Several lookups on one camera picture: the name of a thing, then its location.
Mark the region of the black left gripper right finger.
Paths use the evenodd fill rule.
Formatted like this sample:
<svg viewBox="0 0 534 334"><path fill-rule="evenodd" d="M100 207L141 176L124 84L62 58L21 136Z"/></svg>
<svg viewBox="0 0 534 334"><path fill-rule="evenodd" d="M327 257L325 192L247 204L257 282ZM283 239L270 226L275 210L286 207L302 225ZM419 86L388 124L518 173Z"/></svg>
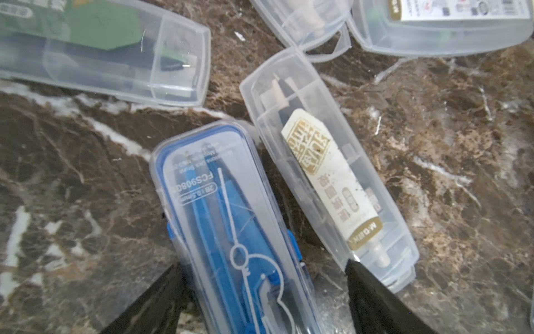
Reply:
<svg viewBox="0 0 534 334"><path fill-rule="evenodd" d="M434 333L363 264L347 262L349 307L357 333Z"/></svg>

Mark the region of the blue compass case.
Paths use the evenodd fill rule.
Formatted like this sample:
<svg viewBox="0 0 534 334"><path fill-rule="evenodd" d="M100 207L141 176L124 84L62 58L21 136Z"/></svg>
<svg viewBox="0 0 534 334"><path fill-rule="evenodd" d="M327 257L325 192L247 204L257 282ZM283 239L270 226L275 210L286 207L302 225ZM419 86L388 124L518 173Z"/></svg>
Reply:
<svg viewBox="0 0 534 334"><path fill-rule="evenodd" d="M300 249L243 122L162 141L150 174L210 333L323 331Z"/></svg>

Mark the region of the gold label clear case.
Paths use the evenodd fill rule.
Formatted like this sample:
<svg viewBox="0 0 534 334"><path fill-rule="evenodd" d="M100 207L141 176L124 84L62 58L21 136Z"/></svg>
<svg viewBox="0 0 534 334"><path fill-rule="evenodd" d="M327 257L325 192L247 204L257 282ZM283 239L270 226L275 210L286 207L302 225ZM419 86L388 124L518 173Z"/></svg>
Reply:
<svg viewBox="0 0 534 334"><path fill-rule="evenodd" d="M261 140L315 233L344 268L359 260L392 292L419 250L399 208L314 66L278 52L240 85Z"/></svg>

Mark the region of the green clear case left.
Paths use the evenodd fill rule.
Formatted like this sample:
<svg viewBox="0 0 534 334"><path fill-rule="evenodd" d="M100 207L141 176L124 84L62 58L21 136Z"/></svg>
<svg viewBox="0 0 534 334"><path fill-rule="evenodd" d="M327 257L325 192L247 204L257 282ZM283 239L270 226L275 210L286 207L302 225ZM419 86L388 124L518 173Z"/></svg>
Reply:
<svg viewBox="0 0 534 334"><path fill-rule="evenodd" d="M1 76L120 100L199 107L207 26L144 1L3 1Z"/></svg>

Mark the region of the clear case near rack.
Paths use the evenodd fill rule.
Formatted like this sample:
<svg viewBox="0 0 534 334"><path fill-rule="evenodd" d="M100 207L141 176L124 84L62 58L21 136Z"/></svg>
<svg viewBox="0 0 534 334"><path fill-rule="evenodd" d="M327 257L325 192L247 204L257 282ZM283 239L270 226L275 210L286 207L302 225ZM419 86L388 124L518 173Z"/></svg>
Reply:
<svg viewBox="0 0 534 334"><path fill-rule="evenodd" d="M330 54L306 54L312 63L324 63L351 48L347 21L352 1L339 0L252 0L251 4L285 47L303 53L340 34Z"/></svg>

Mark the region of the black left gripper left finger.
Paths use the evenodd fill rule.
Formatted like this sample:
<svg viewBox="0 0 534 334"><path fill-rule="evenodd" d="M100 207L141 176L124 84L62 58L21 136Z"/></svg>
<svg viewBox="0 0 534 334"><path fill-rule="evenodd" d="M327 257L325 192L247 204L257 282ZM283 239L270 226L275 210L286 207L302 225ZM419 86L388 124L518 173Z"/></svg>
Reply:
<svg viewBox="0 0 534 334"><path fill-rule="evenodd" d="M101 334L176 333L186 291L184 270L175 263Z"/></svg>

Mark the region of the long barcode clear case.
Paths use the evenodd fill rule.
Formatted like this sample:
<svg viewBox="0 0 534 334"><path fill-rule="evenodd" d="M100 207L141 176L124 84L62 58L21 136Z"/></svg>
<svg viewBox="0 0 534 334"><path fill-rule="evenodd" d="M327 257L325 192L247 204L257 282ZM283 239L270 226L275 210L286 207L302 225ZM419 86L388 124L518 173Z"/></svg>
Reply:
<svg viewBox="0 0 534 334"><path fill-rule="evenodd" d="M518 45L533 33L532 1L354 1L348 27L363 50L457 57Z"/></svg>

